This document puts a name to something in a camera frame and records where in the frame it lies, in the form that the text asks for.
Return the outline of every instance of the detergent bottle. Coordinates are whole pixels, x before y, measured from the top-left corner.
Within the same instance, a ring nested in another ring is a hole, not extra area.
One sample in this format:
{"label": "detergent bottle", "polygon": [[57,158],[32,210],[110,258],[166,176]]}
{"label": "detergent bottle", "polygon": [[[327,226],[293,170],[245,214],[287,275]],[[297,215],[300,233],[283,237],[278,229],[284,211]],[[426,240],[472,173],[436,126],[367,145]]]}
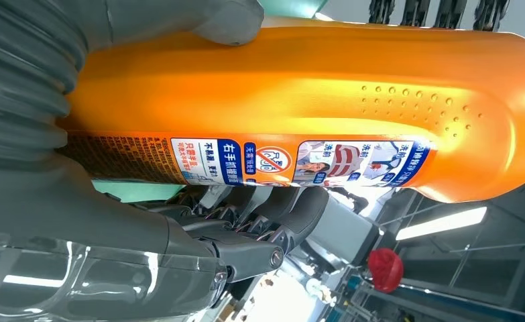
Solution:
{"label": "detergent bottle", "polygon": [[94,177],[402,186],[442,202],[525,183],[525,39],[282,20],[89,56],[61,152]]}

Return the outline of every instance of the ceiling light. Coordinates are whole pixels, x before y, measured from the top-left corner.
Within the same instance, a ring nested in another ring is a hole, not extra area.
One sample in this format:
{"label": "ceiling light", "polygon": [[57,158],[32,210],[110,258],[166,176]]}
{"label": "ceiling light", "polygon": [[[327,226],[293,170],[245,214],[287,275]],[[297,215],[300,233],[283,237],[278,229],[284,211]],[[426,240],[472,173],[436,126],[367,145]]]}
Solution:
{"label": "ceiling light", "polygon": [[440,231],[475,225],[476,223],[481,223],[486,211],[487,207],[475,208],[428,221],[426,223],[421,223],[420,225],[410,226],[401,229],[398,232],[398,235],[396,235],[396,240],[403,240],[428,235],[430,233],[438,233]]}

